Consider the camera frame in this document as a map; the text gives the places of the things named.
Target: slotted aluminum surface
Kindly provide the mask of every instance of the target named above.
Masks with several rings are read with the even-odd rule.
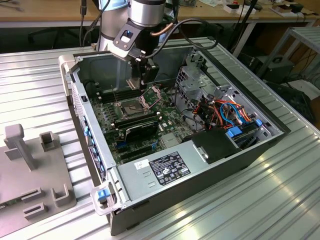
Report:
[[[318,54],[320,53],[320,27],[293,27],[289,33]]]
[[[197,41],[209,44],[206,38]],[[184,43],[172,40],[168,45]],[[93,184],[58,69],[59,55],[90,51],[74,48],[0,55],[0,135],[8,121],[24,124],[26,138],[49,130],[58,133],[78,200],[75,207],[4,239],[319,239],[319,131],[219,46],[210,52],[291,133],[245,170],[111,237],[107,219],[95,214],[89,198]],[[208,72],[221,84],[226,81],[209,64]]]

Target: copper tube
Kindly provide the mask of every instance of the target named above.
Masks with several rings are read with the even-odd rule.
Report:
[[[171,22],[170,24],[168,24],[164,29],[162,29],[161,31],[158,31],[158,32],[152,32],[151,33],[151,36],[152,37],[158,37],[162,34],[164,34],[165,32],[167,32],[170,28],[172,28],[174,24]]]

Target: power supply label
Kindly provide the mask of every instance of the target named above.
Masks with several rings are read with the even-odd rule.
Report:
[[[191,173],[177,151],[149,161],[149,165],[162,186]]]

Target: small sticker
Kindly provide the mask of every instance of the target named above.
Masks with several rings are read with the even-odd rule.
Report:
[[[150,161],[149,165],[163,186],[191,173],[177,151]]]
[[[135,165],[135,168],[136,168],[137,170],[143,169],[143,168],[149,166],[149,160],[148,160],[148,159],[145,159],[145,160],[142,160],[142,161],[138,161],[138,162],[135,162],[134,165]]]

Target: blue latch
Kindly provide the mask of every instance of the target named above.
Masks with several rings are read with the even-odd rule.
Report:
[[[89,128],[88,128],[88,126],[86,126],[86,127],[84,128],[84,132],[83,132],[83,134],[84,134],[85,137],[88,136],[88,131],[89,131]]]
[[[98,191],[98,201],[100,203],[105,202],[109,196],[111,196],[111,193],[107,188]]]
[[[234,127],[229,128],[226,133],[230,136],[230,138],[233,138],[234,136],[242,134],[242,131],[240,130],[239,127],[234,126]]]
[[[255,120],[255,123],[260,127],[263,123],[260,119]]]

